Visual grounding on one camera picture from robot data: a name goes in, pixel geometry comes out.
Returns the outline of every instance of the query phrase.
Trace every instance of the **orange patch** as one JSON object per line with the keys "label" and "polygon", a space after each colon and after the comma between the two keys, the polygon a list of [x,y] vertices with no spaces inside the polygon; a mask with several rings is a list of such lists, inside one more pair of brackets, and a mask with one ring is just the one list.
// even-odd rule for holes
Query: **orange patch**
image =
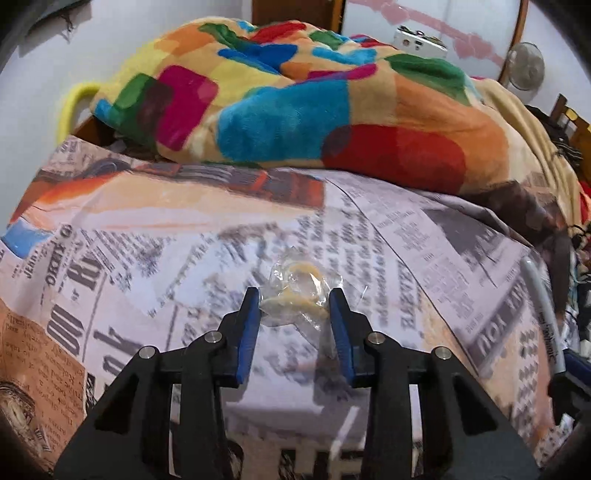
{"label": "orange patch", "polygon": [[163,36],[154,44],[154,48],[181,56],[214,41],[209,33],[199,31],[195,24],[189,24]]}
{"label": "orange patch", "polygon": [[509,144],[502,128],[491,117],[398,73],[394,75],[396,125],[436,132],[457,144],[466,159],[463,191],[508,178]]}
{"label": "orange patch", "polygon": [[308,62],[287,61],[281,65],[281,74],[292,80],[306,80],[311,68]]}
{"label": "orange patch", "polygon": [[47,193],[41,195],[36,203],[45,203],[50,205],[61,200],[70,200],[76,197],[89,195],[102,187],[105,183],[111,181],[111,179],[117,176],[119,173],[120,172],[109,173],[107,175],[101,175],[100,177],[95,177],[93,179],[78,179],[59,183]]}

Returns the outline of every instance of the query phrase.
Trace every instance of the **red patch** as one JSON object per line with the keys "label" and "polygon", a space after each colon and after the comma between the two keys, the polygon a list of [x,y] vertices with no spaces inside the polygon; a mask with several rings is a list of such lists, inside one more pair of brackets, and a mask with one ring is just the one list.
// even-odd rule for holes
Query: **red patch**
{"label": "red patch", "polygon": [[348,125],[324,139],[322,162],[405,187],[457,194],[466,174],[462,149],[432,133],[382,125]]}
{"label": "red patch", "polygon": [[380,41],[374,40],[373,38],[368,38],[367,40],[363,40],[359,45],[363,48],[370,48],[370,47],[391,47],[392,45],[388,45],[387,43],[382,43]]}
{"label": "red patch", "polygon": [[362,80],[371,77],[377,70],[378,66],[375,63],[361,65],[361,67],[345,72],[337,72],[334,70],[313,70],[308,73],[307,80],[317,80],[325,77],[330,77],[326,80]]}
{"label": "red patch", "polygon": [[269,43],[281,37],[291,35],[298,30],[305,30],[306,25],[302,22],[282,22],[269,25],[258,30],[250,40],[256,43]]}

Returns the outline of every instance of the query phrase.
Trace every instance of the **blue patch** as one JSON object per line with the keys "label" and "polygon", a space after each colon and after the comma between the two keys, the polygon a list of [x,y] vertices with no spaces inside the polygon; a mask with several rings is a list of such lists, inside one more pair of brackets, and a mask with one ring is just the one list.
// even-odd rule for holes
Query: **blue patch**
{"label": "blue patch", "polygon": [[252,56],[244,55],[236,50],[231,50],[229,48],[223,48],[217,52],[218,55],[224,57],[228,60],[237,61],[238,63],[242,63],[244,65],[248,65],[249,67],[255,68],[262,72],[272,73],[274,75],[279,75],[279,72],[269,65],[265,65],[263,62],[253,58]]}
{"label": "blue patch", "polygon": [[258,47],[257,59],[275,70],[279,70],[281,64],[291,60],[297,52],[297,45],[292,44],[269,44]]}
{"label": "blue patch", "polygon": [[111,111],[112,105],[107,102],[104,98],[100,99],[96,102],[95,106],[95,117],[97,117],[103,123],[109,123],[109,113]]}
{"label": "blue patch", "polygon": [[246,30],[249,33],[254,32],[256,30],[256,27],[254,25],[251,25],[245,20],[238,20],[236,23],[241,29]]}
{"label": "blue patch", "polygon": [[312,55],[320,59],[332,60],[345,65],[365,65],[373,63],[376,57],[376,51],[373,48],[364,48],[362,50],[353,50],[348,53],[340,53],[328,48],[315,47],[312,49]]}
{"label": "blue patch", "polygon": [[484,97],[480,94],[476,88],[476,85],[474,85],[474,80],[472,80],[468,75],[466,75],[464,78],[464,85],[474,94],[479,102],[484,102]]}
{"label": "blue patch", "polygon": [[322,156],[326,136],[349,125],[347,81],[265,87],[220,114],[217,144],[235,162]]}
{"label": "blue patch", "polygon": [[8,249],[18,258],[26,258],[35,247],[50,238],[53,234],[32,226],[26,220],[19,218],[8,227],[1,238]]}
{"label": "blue patch", "polygon": [[351,41],[349,37],[345,37],[344,35],[339,35],[337,32],[333,32],[334,35],[339,37],[342,41]]}

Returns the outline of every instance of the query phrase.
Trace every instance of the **white wall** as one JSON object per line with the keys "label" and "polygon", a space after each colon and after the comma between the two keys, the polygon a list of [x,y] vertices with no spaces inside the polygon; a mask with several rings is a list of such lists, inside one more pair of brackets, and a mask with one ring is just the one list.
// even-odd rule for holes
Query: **white wall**
{"label": "white wall", "polygon": [[242,0],[94,0],[66,34],[56,18],[19,45],[0,73],[0,234],[56,146],[61,102],[79,82],[105,81],[147,41],[199,17],[240,18]]}
{"label": "white wall", "polygon": [[550,114],[558,94],[584,119],[591,121],[591,76],[552,22],[530,1],[522,41],[535,43],[545,62],[545,78],[530,105]]}

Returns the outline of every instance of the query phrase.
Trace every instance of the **plastic bag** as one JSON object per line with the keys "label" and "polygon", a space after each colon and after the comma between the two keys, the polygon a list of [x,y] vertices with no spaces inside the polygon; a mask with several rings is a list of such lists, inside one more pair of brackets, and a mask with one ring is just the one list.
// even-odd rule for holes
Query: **plastic bag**
{"label": "plastic bag", "polygon": [[298,249],[288,249],[273,265],[269,282],[261,287],[263,325],[295,325],[324,355],[334,358],[329,320],[329,294],[343,288],[343,277],[324,270]]}

